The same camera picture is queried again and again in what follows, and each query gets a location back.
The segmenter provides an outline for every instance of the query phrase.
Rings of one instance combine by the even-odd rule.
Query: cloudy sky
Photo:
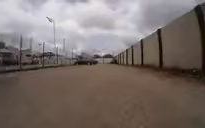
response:
[[[204,0],[0,0],[0,33],[77,51],[119,52]]]

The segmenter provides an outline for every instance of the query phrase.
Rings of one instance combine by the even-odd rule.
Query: utility pole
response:
[[[63,49],[62,49],[62,53],[64,55],[64,58],[62,57],[62,64],[64,63],[63,60],[66,59],[66,53],[65,53],[65,38],[63,39]]]
[[[72,48],[72,62],[73,62],[73,48]]]
[[[22,70],[22,47],[23,47],[23,37],[20,36],[20,70]]]
[[[44,47],[45,47],[45,42],[43,42],[43,53],[42,53],[42,67],[44,68]]]

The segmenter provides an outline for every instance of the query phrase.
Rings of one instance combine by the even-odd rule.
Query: dirt road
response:
[[[115,65],[0,75],[0,128],[205,128],[205,85]]]

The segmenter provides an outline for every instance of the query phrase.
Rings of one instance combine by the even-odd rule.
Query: fence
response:
[[[73,56],[50,43],[16,33],[0,33],[0,72],[72,65],[74,62]]]
[[[118,56],[119,64],[205,71],[205,4],[128,48],[127,62],[121,61],[123,53]]]

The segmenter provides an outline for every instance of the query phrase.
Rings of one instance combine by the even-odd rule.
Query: road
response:
[[[205,128],[205,85],[115,65],[0,75],[0,128]]]

